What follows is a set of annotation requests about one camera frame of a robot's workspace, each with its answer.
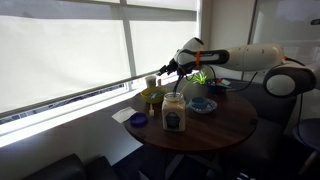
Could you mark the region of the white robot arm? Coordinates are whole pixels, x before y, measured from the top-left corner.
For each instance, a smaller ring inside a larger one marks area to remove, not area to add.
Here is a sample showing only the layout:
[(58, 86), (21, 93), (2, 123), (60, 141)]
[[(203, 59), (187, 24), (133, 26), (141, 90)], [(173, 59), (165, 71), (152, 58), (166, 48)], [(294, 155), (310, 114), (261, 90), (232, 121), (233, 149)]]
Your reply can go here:
[(249, 44), (222, 50), (203, 50), (199, 38), (191, 38), (158, 75), (177, 72), (184, 76), (203, 65), (217, 65), (234, 71), (267, 70), (264, 90), (274, 97), (291, 97), (320, 88), (319, 65), (304, 65), (284, 55), (278, 44)]

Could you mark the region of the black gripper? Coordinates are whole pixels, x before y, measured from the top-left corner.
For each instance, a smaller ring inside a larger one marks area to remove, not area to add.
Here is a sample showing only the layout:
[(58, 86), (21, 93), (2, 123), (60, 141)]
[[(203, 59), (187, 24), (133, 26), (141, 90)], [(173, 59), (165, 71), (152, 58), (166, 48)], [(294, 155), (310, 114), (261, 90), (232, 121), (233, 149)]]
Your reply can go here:
[(168, 65), (164, 65), (163, 67), (160, 68), (159, 72), (157, 73), (158, 76), (161, 76), (164, 73), (167, 73), (168, 75), (170, 75), (172, 72), (177, 70), (177, 63), (175, 62), (174, 59), (171, 59), (169, 61)]

